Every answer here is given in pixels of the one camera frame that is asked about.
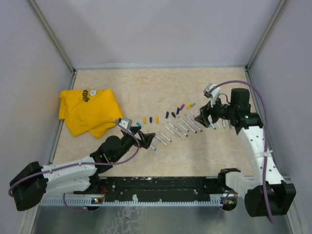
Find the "lime green capped marker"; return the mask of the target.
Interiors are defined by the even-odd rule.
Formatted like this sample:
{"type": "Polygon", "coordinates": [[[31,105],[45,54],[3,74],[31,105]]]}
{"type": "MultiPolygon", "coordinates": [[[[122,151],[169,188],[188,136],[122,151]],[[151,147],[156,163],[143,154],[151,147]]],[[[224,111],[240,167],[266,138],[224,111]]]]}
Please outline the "lime green capped marker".
{"type": "Polygon", "coordinates": [[[225,120],[224,120],[224,119],[222,120],[222,125],[223,125],[223,128],[224,128],[224,129],[226,129],[226,128],[227,128],[227,125],[226,125],[226,122],[225,122],[225,120]]]}

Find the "black eraser-cap white marker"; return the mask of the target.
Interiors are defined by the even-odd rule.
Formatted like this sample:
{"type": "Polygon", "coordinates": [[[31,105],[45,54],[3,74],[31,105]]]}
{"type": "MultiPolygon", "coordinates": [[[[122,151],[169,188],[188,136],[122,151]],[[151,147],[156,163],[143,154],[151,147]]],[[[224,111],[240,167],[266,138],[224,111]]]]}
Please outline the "black eraser-cap white marker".
{"type": "Polygon", "coordinates": [[[178,124],[179,126],[181,126],[184,130],[186,130],[187,132],[189,132],[189,130],[188,130],[183,124],[181,124],[181,123],[178,122],[178,121],[177,121],[177,124],[178,124]]]}

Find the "magenta capped white marker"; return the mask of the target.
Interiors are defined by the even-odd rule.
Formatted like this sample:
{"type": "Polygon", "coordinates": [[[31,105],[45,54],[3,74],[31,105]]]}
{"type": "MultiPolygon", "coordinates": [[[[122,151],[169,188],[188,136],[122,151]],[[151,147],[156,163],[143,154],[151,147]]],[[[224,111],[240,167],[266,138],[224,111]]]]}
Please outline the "magenta capped white marker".
{"type": "Polygon", "coordinates": [[[202,132],[202,129],[195,123],[194,120],[192,120],[188,115],[185,114],[185,117],[200,131],[202,132]]]}

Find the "blue eraser-cap white marker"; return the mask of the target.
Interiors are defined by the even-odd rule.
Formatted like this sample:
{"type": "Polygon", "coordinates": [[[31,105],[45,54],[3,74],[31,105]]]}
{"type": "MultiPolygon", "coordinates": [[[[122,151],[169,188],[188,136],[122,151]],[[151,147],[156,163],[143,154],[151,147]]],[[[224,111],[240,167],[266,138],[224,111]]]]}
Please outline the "blue eraser-cap white marker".
{"type": "Polygon", "coordinates": [[[172,142],[172,140],[171,140],[168,136],[166,136],[164,133],[162,133],[161,131],[159,131],[159,133],[160,133],[165,139],[167,139],[169,142],[172,142]]]}

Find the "navy capped white marker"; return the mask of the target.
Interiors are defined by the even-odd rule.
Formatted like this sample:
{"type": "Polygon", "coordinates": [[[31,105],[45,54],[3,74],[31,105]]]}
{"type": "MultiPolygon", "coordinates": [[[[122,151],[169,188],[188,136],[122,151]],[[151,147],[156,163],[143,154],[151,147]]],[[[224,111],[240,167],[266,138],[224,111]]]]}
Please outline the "navy capped white marker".
{"type": "Polygon", "coordinates": [[[194,133],[197,133],[197,130],[195,130],[190,124],[188,124],[183,118],[178,117],[187,127],[189,127],[194,133]]]}

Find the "yellow capped clear pen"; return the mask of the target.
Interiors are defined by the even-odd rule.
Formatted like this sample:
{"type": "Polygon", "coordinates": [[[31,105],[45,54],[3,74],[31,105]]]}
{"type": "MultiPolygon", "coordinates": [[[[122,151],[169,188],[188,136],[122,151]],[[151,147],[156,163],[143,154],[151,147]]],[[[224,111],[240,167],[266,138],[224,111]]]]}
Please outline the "yellow capped clear pen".
{"type": "Polygon", "coordinates": [[[163,125],[171,134],[173,134],[175,137],[177,137],[179,140],[182,140],[182,138],[176,134],[173,130],[171,130],[169,127],[163,125]]]}

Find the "dark blue capped marker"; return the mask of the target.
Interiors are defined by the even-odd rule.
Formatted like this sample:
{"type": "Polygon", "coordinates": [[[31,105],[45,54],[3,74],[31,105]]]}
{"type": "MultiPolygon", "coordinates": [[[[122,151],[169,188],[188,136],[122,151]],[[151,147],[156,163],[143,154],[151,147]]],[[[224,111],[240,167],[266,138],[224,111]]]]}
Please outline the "dark blue capped marker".
{"type": "Polygon", "coordinates": [[[181,129],[179,129],[178,127],[176,127],[175,125],[173,125],[173,124],[171,124],[171,123],[169,123],[169,122],[167,122],[171,127],[173,127],[173,128],[175,128],[177,131],[179,131],[180,133],[182,133],[184,136],[186,136],[186,137],[188,137],[188,135],[185,133],[185,132],[183,132],[181,129]]]}

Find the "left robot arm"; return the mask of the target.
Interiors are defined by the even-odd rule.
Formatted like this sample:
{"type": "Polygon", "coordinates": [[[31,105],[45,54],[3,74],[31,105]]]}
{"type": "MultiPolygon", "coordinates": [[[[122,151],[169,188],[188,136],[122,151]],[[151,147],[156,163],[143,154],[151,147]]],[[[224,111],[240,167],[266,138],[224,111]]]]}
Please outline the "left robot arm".
{"type": "Polygon", "coordinates": [[[148,149],[155,133],[143,133],[140,127],[122,128],[123,136],[109,136],[99,148],[82,159],[59,165],[41,166],[29,163],[9,183],[9,195],[14,199],[18,211],[29,210],[42,199],[73,192],[96,193],[101,189],[99,174],[115,165],[126,163],[121,158],[136,147],[148,149]]]}

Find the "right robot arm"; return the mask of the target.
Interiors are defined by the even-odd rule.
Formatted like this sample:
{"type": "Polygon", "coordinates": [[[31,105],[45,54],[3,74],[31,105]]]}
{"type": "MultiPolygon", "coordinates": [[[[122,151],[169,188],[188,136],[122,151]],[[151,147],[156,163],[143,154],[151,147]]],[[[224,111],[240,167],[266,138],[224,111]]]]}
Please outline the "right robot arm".
{"type": "Polygon", "coordinates": [[[295,186],[287,183],[278,171],[272,153],[265,149],[264,126],[258,113],[251,112],[250,92],[244,88],[231,90],[231,101],[223,104],[220,89],[209,84],[204,96],[210,101],[200,108],[195,121],[205,127],[219,119],[228,120],[246,147],[253,179],[238,169],[222,169],[218,188],[224,193],[235,191],[244,199],[251,217],[286,215],[296,195],[295,186]]]}

